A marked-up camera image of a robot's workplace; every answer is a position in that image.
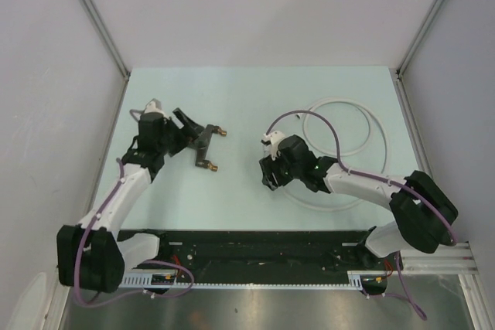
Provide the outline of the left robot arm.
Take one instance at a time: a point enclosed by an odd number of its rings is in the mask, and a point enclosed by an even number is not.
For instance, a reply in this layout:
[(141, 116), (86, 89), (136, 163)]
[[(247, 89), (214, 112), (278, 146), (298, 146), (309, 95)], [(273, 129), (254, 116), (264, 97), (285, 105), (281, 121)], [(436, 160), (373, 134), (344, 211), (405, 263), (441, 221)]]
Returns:
[(170, 261), (170, 248), (157, 236), (138, 233), (128, 240), (118, 240), (123, 222), (155, 180), (166, 157), (188, 148), (204, 130), (179, 108), (168, 116), (156, 104), (151, 100), (140, 112), (138, 133), (117, 160), (118, 177), (104, 201), (76, 225), (64, 225), (58, 231), (57, 267), (62, 285), (112, 293), (125, 271), (144, 261), (156, 268)]

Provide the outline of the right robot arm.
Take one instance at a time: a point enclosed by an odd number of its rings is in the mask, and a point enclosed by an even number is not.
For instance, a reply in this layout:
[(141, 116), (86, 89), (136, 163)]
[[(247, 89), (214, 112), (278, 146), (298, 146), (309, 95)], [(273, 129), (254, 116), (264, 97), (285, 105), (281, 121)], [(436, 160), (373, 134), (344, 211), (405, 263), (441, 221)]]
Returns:
[(453, 246), (452, 224), (459, 212), (426, 173), (384, 177), (341, 167), (336, 158), (317, 157), (298, 135), (280, 131), (261, 139), (264, 155), (259, 162), (262, 182), (271, 190), (299, 180), (312, 192), (353, 196), (390, 211), (393, 221), (369, 230), (357, 249), (357, 261), (374, 269), (397, 251), (414, 248), (434, 253)]

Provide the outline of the dark grey faucet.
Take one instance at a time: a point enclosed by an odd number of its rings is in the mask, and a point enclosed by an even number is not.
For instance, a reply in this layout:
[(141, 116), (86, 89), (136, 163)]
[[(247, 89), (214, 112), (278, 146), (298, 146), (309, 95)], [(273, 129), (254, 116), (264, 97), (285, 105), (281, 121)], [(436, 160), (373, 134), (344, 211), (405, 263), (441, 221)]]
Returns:
[(227, 136), (227, 132), (220, 126), (208, 124), (206, 127), (196, 125), (192, 129), (188, 147), (196, 152), (195, 166), (198, 168), (209, 169), (212, 172), (217, 172), (218, 167), (207, 159), (207, 152), (210, 147), (210, 142), (214, 134), (222, 137)]

